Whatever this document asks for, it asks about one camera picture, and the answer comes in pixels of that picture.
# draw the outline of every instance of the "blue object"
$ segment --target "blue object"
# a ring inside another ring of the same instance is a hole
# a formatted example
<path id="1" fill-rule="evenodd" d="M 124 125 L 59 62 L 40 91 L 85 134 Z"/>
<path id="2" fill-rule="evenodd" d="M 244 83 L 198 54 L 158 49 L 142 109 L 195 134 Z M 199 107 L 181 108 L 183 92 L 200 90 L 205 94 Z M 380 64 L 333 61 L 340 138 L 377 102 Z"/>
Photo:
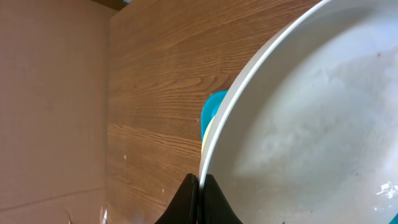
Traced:
<path id="1" fill-rule="evenodd" d="M 390 224 L 398 224 L 398 215 L 396 215 L 396 217 L 392 219 Z"/>
<path id="2" fill-rule="evenodd" d="M 200 115 L 200 132 L 201 139 L 205 135 L 206 128 L 209 125 L 211 119 L 216 115 L 221 102 L 223 101 L 227 90 L 218 91 L 211 95 L 205 102 Z"/>

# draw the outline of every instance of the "wood grain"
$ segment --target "wood grain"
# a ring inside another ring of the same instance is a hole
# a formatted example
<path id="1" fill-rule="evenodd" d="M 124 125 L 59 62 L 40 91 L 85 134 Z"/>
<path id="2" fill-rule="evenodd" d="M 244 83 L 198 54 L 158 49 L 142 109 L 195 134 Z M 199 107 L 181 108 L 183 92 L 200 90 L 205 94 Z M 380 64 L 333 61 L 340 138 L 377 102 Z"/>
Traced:
<path id="1" fill-rule="evenodd" d="M 154 223 L 198 174 L 200 113 L 318 0 L 134 0 L 111 19 L 107 190 L 112 223 Z"/>

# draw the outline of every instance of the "wall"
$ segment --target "wall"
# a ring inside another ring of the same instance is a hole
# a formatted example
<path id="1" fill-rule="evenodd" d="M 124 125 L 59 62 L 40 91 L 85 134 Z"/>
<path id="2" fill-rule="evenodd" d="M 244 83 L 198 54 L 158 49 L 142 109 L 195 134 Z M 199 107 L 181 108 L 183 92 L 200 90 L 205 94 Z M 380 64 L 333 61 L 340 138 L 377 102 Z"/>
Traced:
<path id="1" fill-rule="evenodd" d="M 114 13 L 0 0 L 0 223 L 100 222 Z"/>

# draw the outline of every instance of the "white bowl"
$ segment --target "white bowl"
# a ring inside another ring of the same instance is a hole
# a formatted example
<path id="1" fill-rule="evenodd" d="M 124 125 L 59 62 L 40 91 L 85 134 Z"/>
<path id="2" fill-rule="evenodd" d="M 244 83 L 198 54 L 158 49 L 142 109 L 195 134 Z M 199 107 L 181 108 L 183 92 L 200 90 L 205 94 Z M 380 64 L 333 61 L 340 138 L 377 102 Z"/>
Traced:
<path id="1" fill-rule="evenodd" d="M 397 127 L 398 1 L 322 1 L 229 89 L 200 187 L 213 174 L 245 224 L 389 223 Z"/>

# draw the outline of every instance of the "wooden table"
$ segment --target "wooden table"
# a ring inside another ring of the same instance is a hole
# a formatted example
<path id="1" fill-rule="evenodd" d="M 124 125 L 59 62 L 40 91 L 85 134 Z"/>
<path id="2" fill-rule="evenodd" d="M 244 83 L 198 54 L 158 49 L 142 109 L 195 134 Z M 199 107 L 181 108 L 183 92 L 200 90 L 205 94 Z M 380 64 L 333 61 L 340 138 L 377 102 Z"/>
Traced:
<path id="1" fill-rule="evenodd" d="M 200 113 L 318 0 L 133 0 L 111 19 L 110 223 L 154 223 L 198 174 Z"/>

